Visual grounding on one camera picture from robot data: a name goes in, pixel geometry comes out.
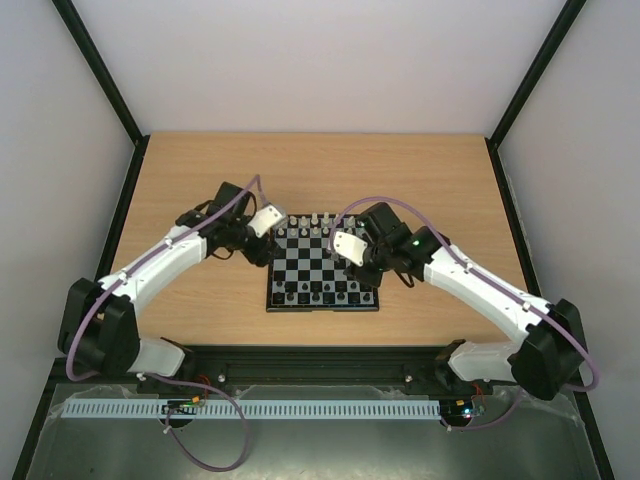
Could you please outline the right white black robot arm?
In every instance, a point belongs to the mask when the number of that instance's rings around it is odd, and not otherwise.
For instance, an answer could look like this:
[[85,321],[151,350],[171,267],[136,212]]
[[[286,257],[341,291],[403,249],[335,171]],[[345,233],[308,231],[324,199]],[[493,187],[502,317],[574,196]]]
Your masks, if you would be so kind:
[[572,378],[593,361],[575,332],[581,318],[574,304],[551,303],[511,285],[463,253],[422,214],[417,216],[421,227],[411,230],[394,212],[395,199],[361,202],[366,210],[354,218],[343,210],[329,234],[329,249],[348,261],[349,277],[374,288],[389,271],[409,288],[425,282],[461,300],[507,338],[447,345],[435,360],[443,389],[455,392],[476,380],[509,382],[551,400],[564,388],[578,388]]

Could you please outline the black white chess board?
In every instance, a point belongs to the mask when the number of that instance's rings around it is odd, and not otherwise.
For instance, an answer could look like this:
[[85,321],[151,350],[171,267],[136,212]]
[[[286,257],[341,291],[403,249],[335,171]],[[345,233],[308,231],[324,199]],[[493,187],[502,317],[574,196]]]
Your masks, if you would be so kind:
[[349,261],[329,250],[331,213],[293,214],[275,228],[266,311],[377,312],[378,290],[347,277]]

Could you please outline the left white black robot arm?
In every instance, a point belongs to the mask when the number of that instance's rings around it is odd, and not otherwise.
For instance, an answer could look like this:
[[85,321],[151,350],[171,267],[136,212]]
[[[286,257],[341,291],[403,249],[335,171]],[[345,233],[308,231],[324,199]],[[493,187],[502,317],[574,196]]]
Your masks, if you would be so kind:
[[98,280],[81,278],[69,289],[58,337],[72,381],[96,375],[173,377],[187,351],[165,338],[144,338],[138,318],[181,274],[224,249],[262,268],[279,247],[272,230],[286,214],[268,202],[260,176],[245,187],[221,184],[216,196],[181,214],[137,259]]

